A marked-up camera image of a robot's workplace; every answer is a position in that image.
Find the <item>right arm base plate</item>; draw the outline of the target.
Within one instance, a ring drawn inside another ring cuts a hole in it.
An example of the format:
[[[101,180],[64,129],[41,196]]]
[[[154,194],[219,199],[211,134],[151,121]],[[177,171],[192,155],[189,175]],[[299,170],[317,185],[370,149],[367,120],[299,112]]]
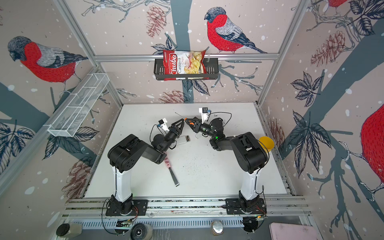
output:
[[[228,215],[266,215],[267,208],[264,199],[253,200],[226,199],[222,208],[226,209]]]

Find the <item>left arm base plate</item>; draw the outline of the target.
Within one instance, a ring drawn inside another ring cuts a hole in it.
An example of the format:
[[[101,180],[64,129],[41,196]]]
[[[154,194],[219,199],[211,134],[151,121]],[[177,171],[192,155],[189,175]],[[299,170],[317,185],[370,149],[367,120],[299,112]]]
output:
[[[145,216],[148,207],[148,200],[126,200],[119,202],[116,199],[109,199],[105,207],[107,217],[120,216]]]

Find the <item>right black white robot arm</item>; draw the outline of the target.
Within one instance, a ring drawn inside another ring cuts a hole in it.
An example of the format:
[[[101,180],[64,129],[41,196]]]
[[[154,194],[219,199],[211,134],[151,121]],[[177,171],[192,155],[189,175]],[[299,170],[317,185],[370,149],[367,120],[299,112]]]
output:
[[[240,189],[239,201],[245,207],[255,205],[263,187],[260,183],[262,169],[268,163],[270,154],[265,150],[265,144],[247,132],[235,137],[224,134],[224,121],[216,118],[210,124],[203,120],[186,118],[185,123],[195,132],[210,137],[210,144],[216,151],[233,151],[240,168],[245,172]]]

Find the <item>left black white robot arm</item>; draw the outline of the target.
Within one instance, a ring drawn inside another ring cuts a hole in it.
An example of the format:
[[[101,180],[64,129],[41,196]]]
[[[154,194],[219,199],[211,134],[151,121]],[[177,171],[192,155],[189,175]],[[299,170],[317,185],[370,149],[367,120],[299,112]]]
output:
[[[111,197],[112,200],[126,203],[133,197],[132,168],[140,158],[148,159],[158,165],[161,164],[167,158],[167,151],[175,148],[184,124],[184,120],[180,119],[168,127],[166,119],[162,119],[153,126],[160,133],[154,137],[150,136],[150,144],[131,134],[109,150],[108,158],[115,172],[116,191]]]

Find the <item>white remote grey buttons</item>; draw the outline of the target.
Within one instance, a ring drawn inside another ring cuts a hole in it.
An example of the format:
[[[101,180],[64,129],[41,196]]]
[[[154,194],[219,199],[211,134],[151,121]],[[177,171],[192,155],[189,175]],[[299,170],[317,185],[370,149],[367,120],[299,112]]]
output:
[[[191,141],[190,136],[180,136],[178,139],[176,139],[176,145],[183,145],[186,143],[189,143]]]

